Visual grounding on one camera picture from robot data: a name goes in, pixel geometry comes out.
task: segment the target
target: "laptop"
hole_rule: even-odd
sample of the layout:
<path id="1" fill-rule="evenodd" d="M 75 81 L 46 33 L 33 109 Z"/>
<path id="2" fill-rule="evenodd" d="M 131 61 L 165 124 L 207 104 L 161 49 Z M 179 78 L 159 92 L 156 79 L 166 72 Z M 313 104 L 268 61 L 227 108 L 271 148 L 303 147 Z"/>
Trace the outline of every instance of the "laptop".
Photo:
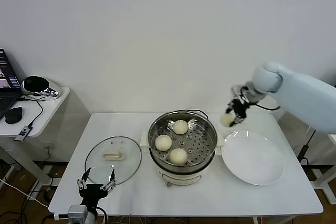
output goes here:
<path id="1" fill-rule="evenodd" d="M 0 119 L 22 95 L 21 86 L 9 64 L 3 49 L 0 49 Z"/>

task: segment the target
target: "metal steamer tray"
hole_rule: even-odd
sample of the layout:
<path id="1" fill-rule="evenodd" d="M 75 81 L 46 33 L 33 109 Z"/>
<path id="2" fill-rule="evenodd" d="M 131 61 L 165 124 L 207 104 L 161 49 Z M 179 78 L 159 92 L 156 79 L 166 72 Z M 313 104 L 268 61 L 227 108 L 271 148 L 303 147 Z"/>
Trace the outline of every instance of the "metal steamer tray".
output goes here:
<path id="1" fill-rule="evenodd" d="M 207 115 L 193 111 L 173 111 L 157 118 L 148 132 L 148 144 L 154 161 L 169 172 L 190 174 L 205 168 L 212 160 L 217 145 L 217 133 Z M 188 131 L 178 135 L 173 131 L 177 120 L 188 123 Z M 162 152 L 156 149 L 155 139 L 160 135 L 168 135 L 172 139 L 171 148 Z M 188 153 L 185 165 L 177 166 L 169 161 L 170 151 L 182 148 Z"/>

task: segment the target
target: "wooden floor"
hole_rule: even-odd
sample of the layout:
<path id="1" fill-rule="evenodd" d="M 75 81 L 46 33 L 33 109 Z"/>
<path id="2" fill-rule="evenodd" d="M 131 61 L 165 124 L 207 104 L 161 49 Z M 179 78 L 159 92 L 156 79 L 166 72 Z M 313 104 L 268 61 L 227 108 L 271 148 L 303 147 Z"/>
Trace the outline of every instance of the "wooden floor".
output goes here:
<path id="1" fill-rule="evenodd" d="M 54 166 L 51 170 L 52 177 L 59 177 L 61 178 L 63 172 L 65 170 L 65 166 Z M 3 172 L 0 170 L 0 177 L 3 178 Z M 308 171 L 308 177 L 312 180 L 313 175 L 310 171 Z M 12 176 L 8 179 L 8 182 L 12 184 L 13 186 L 19 188 L 22 191 L 28 191 L 35 179 L 34 177 L 27 172 L 26 170 L 22 169 L 19 172 L 15 172 L 12 174 Z M 336 179 L 334 179 L 330 186 L 334 192 L 336 192 Z M 320 198 L 323 207 L 324 212 L 320 215 L 311 215 L 311 216 L 299 216 L 294 219 L 294 224 L 335 224 L 336 223 L 336 205 L 330 205 L 328 201 L 326 200 L 323 192 L 317 190 L 317 195 Z M 40 192 L 38 196 L 38 200 L 40 200 L 44 204 L 48 204 L 44 200 L 43 197 L 44 192 Z M 50 198 L 53 196 L 53 191 L 49 191 L 47 193 L 47 196 Z M 0 224 L 25 224 L 25 222 L 17 222 L 16 219 L 19 218 L 19 214 L 12 214 L 7 213 L 3 215 L 3 213 L 7 211 L 12 212 L 20 212 L 21 206 L 24 202 L 25 196 L 21 193 L 17 192 L 16 190 L 5 186 L 0 191 Z M 27 204 L 27 207 L 24 211 L 27 223 L 28 224 L 43 224 L 43 218 L 50 213 L 48 212 L 48 209 L 39 205 L 35 201 L 29 201 Z M 110 217 L 108 220 L 108 223 L 111 223 L 113 221 L 118 221 L 120 217 Z M 130 223 L 130 224 L 203 224 L 203 223 L 209 223 L 209 224 L 253 224 L 252 218 L 179 218 L 180 220 L 174 220 L 172 218 L 144 218 L 140 220 L 139 217 L 131 217 L 130 219 L 128 217 L 124 217 L 121 221 L 124 224 Z M 264 217 L 262 219 L 262 223 L 266 223 L 267 220 L 269 220 L 270 217 Z M 98 219 L 98 224 L 102 222 L 102 218 Z M 54 221 L 53 219 L 46 219 L 44 224 L 65 224 L 68 223 L 68 221 Z"/>

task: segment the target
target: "glass lid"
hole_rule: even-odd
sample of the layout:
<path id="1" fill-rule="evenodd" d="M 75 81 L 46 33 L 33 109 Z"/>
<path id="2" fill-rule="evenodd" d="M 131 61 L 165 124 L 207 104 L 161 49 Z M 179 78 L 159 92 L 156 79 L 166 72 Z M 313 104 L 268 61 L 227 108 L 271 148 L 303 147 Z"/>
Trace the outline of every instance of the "glass lid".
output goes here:
<path id="1" fill-rule="evenodd" d="M 126 136 L 113 136 L 92 148 L 85 160 L 85 171 L 91 167 L 89 179 L 95 184 L 105 184 L 114 169 L 118 185 L 135 174 L 141 158 L 136 141 Z"/>

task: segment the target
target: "pot handle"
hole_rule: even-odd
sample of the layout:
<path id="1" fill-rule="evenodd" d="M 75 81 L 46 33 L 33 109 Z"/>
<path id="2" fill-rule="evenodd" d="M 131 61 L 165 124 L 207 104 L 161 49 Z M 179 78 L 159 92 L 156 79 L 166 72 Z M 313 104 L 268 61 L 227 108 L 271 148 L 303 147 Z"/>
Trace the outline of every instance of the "pot handle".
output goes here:
<path id="1" fill-rule="evenodd" d="M 149 144 L 148 144 L 148 131 L 144 131 L 141 134 L 141 139 L 140 139 L 140 147 L 141 151 L 143 153 L 148 153 L 149 152 Z"/>
<path id="2" fill-rule="evenodd" d="M 203 112 L 202 110 L 188 110 L 188 111 L 197 111 L 197 112 L 203 114 L 205 116 L 205 118 L 207 118 L 209 120 L 209 116 L 205 112 Z"/>
<path id="3" fill-rule="evenodd" d="M 215 155 L 222 155 L 222 147 L 225 145 L 224 137 L 221 132 L 216 131 L 217 133 L 217 145 L 215 148 Z"/>

